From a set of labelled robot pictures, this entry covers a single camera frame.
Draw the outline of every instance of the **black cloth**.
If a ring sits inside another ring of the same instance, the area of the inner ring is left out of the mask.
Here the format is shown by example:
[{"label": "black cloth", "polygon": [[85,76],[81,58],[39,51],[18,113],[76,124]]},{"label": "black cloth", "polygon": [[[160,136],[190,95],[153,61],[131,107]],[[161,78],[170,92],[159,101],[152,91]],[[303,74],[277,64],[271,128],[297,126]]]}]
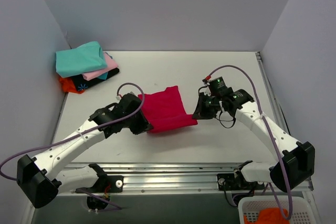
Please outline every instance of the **black cloth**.
[{"label": "black cloth", "polygon": [[[111,78],[112,76],[115,76],[117,73],[119,73],[119,68],[112,69],[108,72],[106,80]],[[81,74],[77,76],[72,76],[71,77],[72,81],[74,82],[75,88],[77,91],[82,91],[84,89],[88,89],[89,87],[92,87],[96,84],[99,84],[105,80],[101,80],[98,78],[94,78],[90,81],[87,81],[83,78]]]}]

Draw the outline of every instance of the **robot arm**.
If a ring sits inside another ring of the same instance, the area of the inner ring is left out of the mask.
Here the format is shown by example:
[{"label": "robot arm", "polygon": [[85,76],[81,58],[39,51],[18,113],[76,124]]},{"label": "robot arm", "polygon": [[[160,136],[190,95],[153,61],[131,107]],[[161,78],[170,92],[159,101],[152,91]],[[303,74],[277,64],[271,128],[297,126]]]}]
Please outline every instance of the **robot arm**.
[{"label": "robot arm", "polygon": [[[315,149],[309,143],[302,144],[294,137],[284,132],[268,116],[260,115],[257,103],[245,91],[233,91],[228,88],[222,77],[205,81],[210,95],[200,93],[194,119],[212,119],[218,111],[228,112],[233,118],[248,127],[270,150],[276,161],[279,161],[269,133],[263,121],[266,118],[276,145],[280,151],[289,179],[290,189],[293,189],[314,173]],[[235,170],[237,183],[240,185],[252,182],[274,183],[280,190],[287,192],[279,162],[256,163],[248,161]]]},{"label": "robot arm", "polygon": [[131,114],[140,103],[141,100],[135,95],[126,94],[118,104],[98,109],[66,138],[74,137],[73,140],[52,147],[33,158],[28,155],[20,158],[17,164],[17,183],[34,207],[45,206],[58,193],[80,187],[92,187],[99,179],[105,179],[108,185],[108,176],[97,164],[90,164],[81,169],[63,169],[85,150],[123,128],[129,128],[133,134],[152,129],[141,110],[128,119],[106,125]]}]

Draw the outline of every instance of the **gray wall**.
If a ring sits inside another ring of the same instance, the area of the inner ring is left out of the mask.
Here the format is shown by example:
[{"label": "gray wall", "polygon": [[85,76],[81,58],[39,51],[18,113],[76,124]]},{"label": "gray wall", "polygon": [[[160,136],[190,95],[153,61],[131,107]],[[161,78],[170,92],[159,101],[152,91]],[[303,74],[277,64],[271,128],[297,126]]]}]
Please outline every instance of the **gray wall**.
[{"label": "gray wall", "polygon": [[[64,97],[54,53],[67,49],[43,0],[0,0],[0,160],[50,143]],[[16,175],[16,160],[4,167]],[[16,182],[0,177],[0,222],[20,222],[27,201]]]},{"label": "gray wall", "polygon": [[323,223],[336,212],[336,0],[289,0],[262,58],[291,133],[316,148],[314,197]]},{"label": "gray wall", "polygon": [[45,0],[72,47],[261,50],[287,0]]}]

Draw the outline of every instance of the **pink folded cloth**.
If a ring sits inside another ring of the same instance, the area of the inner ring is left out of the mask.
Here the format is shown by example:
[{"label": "pink folded cloth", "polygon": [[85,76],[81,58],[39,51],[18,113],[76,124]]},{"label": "pink folded cloth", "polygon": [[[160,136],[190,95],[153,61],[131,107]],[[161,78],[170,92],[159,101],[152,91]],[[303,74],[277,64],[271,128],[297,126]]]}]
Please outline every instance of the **pink folded cloth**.
[{"label": "pink folded cloth", "polygon": [[105,57],[107,67],[104,69],[97,70],[97,71],[83,73],[82,75],[85,80],[90,81],[102,75],[103,73],[106,73],[118,67],[118,64],[113,59],[111,59],[111,57],[106,52],[104,52],[104,57]]}]

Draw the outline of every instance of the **stack of folded clothes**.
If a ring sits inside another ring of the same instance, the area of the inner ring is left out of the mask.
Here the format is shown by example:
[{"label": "stack of folded clothes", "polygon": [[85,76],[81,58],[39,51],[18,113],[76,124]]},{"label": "stack of folded clothes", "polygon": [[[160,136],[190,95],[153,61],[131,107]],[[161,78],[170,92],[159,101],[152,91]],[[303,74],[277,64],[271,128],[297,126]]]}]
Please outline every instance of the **stack of folded clothes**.
[{"label": "stack of folded clothes", "polygon": [[56,72],[64,92],[83,93],[119,73],[117,63],[98,42],[56,52]]}]

